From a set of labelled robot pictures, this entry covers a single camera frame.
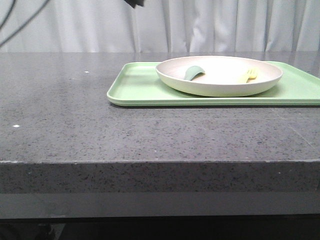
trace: plate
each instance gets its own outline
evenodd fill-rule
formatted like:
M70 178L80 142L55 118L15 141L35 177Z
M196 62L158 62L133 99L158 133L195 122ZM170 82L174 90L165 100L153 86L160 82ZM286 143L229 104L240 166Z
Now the plate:
M199 66L205 74L192 81L183 80L186 70ZM258 75L247 83L234 83L249 68ZM234 56L187 56L173 58L156 66L159 78L169 87L206 97L243 97L259 94L277 84L283 71L268 62Z

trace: white curtain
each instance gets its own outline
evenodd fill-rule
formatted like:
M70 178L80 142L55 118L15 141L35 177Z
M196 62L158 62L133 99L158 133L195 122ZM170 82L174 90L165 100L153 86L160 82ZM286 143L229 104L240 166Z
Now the white curtain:
M18 0L0 42L43 0ZM319 51L320 0L51 0L0 52ZM0 21L11 0L0 0Z

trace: green spoon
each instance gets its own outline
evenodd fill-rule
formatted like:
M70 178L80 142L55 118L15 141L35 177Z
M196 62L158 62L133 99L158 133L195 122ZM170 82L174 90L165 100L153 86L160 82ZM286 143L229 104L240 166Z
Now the green spoon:
M199 66L191 66L186 70L185 76L184 76L183 79L187 80L187 81L191 81L197 75L204 74L204 73L205 73L205 70L203 70L201 67L199 67Z

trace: green tray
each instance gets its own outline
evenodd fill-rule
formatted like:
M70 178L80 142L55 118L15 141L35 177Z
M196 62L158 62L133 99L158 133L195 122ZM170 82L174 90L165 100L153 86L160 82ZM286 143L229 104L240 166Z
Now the green tray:
M249 106L320 105L320 79L289 64L268 61L283 70L268 91L246 97L204 97L175 90L157 75L159 62L132 62L123 66L107 92L119 106Z

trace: table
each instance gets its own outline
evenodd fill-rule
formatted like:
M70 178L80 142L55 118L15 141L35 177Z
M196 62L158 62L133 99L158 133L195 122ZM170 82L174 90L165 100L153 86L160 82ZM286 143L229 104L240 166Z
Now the table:
M106 97L126 63L197 55L320 77L318 51L1 53L0 219L319 214L319 107Z

